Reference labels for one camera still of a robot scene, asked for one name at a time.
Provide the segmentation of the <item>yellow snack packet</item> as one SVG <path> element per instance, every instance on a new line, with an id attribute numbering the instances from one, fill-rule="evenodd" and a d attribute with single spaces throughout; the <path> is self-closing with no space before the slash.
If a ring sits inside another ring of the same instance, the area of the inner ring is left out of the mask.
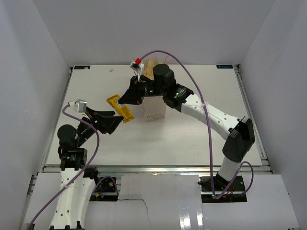
<path id="1" fill-rule="evenodd" d="M 123 117 L 123 123 L 130 122 L 134 119 L 131 110 L 124 104 L 119 103 L 120 95 L 115 94 L 107 98 L 107 102 L 115 109 L 119 116 Z"/>

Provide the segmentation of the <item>large brown snack bag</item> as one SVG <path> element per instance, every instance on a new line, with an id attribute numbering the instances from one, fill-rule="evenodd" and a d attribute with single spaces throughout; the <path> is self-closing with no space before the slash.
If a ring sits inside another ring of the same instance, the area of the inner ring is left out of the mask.
<path id="1" fill-rule="evenodd" d="M 153 68 L 159 64 L 157 58 L 149 58 L 145 61 L 145 66 L 143 69 L 143 75 L 150 80 L 154 80 Z"/>

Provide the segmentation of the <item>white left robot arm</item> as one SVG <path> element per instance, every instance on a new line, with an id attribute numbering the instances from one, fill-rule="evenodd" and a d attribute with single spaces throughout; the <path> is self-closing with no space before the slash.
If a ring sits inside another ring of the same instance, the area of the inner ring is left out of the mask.
<path id="1" fill-rule="evenodd" d="M 94 134 L 112 134 L 124 118 L 113 111 L 85 109 L 77 128 L 62 125 L 59 138 L 61 185 L 51 230 L 82 230 L 90 197 L 101 187 L 98 170 L 89 167 L 87 150 L 82 145 Z"/>

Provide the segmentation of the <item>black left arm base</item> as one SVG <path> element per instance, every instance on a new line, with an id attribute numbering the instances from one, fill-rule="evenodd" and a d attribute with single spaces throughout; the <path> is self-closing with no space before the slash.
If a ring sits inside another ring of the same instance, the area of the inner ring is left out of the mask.
<path id="1" fill-rule="evenodd" d="M 116 177 L 100 177 L 97 168 L 87 169 L 84 175 L 93 179 L 95 183 L 95 188 L 90 197 L 90 201 L 116 202 L 118 200 L 119 191 Z"/>

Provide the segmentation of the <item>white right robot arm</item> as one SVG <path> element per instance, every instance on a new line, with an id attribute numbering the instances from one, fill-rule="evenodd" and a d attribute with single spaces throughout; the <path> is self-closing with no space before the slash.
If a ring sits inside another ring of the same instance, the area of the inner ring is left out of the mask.
<path id="1" fill-rule="evenodd" d="M 206 124 L 209 130 L 214 130 L 225 140 L 221 168 L 210 182 L 222 191 L 233 187 L 240 164 L 255 142 L 252 120 L 246 116 L 239 119 L 205 104 L 191 89 L 176 82 L 175 74 L 167 64 L 154 66 L 153 80 L 143 75 L 142 63 L 133 61 L 130 67 L 136 75 L 130 79 L 119 103 L 140 105 L 146 97 L 161 96 L 168 107 Z"/>

